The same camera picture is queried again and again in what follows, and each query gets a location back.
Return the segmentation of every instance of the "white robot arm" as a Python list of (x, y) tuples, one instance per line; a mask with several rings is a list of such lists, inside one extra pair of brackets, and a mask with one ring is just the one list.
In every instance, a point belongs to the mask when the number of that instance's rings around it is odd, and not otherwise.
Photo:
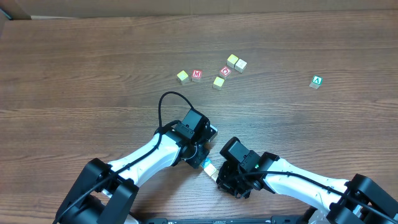
[[(132, 154), (108, 164), (93, 159), (65, 197), (54, 223), (136, 224), (129, 211), (139, 187), (181, 160), (197, 169), (209, 153), (204, 145), (217, 133), (206, 116), (191, 108), (183, 121), (159, 128), (152, 140)], [(90, 195), (91, 189), (110, 198), (106, 206)]]
[(216, 180), (219, 188), (237, 198), (248, 198), (252, 189), (297, 198), (311, 205), (300, 223), (397, 223), (398, 202), (363, 175), (351, 181), (323, 177), (268, 152), (259, 156), (236, 137), (220, 154), (226, 162)]

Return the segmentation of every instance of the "cube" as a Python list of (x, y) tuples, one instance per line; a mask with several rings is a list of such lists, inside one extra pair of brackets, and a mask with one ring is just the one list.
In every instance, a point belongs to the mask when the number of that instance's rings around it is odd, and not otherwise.
[(213, 88), (217, 89), (217, 90), (221, 90), (221, 87), (223, 87), (225, 80), (220, 78), (220, 77), (216, 77), (216, 80), (214, 80), (213, 82)]
[(192, 81), (200, 82), (202, 73), (203, 73), (202, 70), (194, 70), (194, 71), (192, 71)]
[(226, 64), (231, 67), (234, 68), (236, 62), (238, 61), (238, 57), (235, 55), (230, 55), (229, 58), (226, 60)]
[(221, 70), (220, 70), (220, 77), (227, 79), (228, 76), (231, 74), (231, 69), (229, 69), (227, 66), (224, 66)]
[(322, 85), (323, 78), (316, 75), (313, 76), (310, 87), (318, 89)]
[(182, 85), (189, 82), (189, 76), (184, 70), (182, 70), (180, 73), (177, 74), (177, 79), (180, 81)]
[(245, 62), (242, 59), (239, 59), (238, 62), (236, 62), (235, 64), (235, 70), (242, 73), (247, 65), (248, 65), (247, 62)]
[(213, 166), (211, 160), (206, 158), (200, 165), (207, 175), (209, 175), (209, 177), (211, 177), (214, 181), (217, 181), (219, 171)]

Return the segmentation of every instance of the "yellow block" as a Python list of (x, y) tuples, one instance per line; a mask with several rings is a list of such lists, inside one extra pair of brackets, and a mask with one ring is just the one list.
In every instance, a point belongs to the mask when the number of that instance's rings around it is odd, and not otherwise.
[(180, 80), (180, 82), (182, 84), (189, 81), (188, 74), (184, 70), (182, 70), (180, 73), (178, 73), (177, 77), (178, 77), (178, 80)]
[(217, 177), (218, 177), (218, 172), (219, 170), (217, 170), (212, 164), (209, 164), (206, 168), (204, 168), (203, 170), (205, 170), (205, 172), (207, 173), (207, 175), (209, 175), (209, 177), (211, 177), (214, 181), (217, 181)]
[(238, 59), (237, 56), (231, 54), (231, 55), (229, 56), (229, 58), (227, 59), (227, 65), (233, 68), (234, 65), (236, 64), (236, 62), (237, 62), (238, 60), (239, 60), (239, 59)]
[(213, 87), (216, 88), (217, 90), (221, 90), (221, 87), (223, 87), (224, 84), (224, 79), (220, 77), (216, 77), (216, 80), (213, 82)]

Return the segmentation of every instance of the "wood grain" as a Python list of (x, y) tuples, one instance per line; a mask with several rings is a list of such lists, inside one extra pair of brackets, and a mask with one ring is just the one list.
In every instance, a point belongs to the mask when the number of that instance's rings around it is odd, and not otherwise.
[[(229, 54), (248, 67), (215, 90)], [(219, 129), (209, 155), (217, 167), (237, 136), (317, 174), (369, 176), (398, 199), (397, 60), (398, 11), (8, 22), (0, 38), (0, 223), (50, 223), (91, 158), (114, 160), (151, 138), (169, 90)], [(202, 83), (176, 81), (196, 68)], [(314, 75), (324, 78), (318, 90), (308, 87)], [(174, 96), (162, 108), (164, 121), (188, 110)], [(236, 218), (307, 208), (264, 190), (236, 200), (181, 162), (146, 182), (132, 211)]]

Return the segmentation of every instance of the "pink block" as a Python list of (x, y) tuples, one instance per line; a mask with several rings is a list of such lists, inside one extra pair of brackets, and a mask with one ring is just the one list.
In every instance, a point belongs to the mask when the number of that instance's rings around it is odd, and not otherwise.
[(226, 79), (229, 75), (231, 74), (231, 70), (227, 67), (224, 66), (221, 70), (220, 70), (220, 77)]
[(202, 70), (194, 70), (192, 71), (192, 81), (199, 82), (201, 79), (203, 71)]

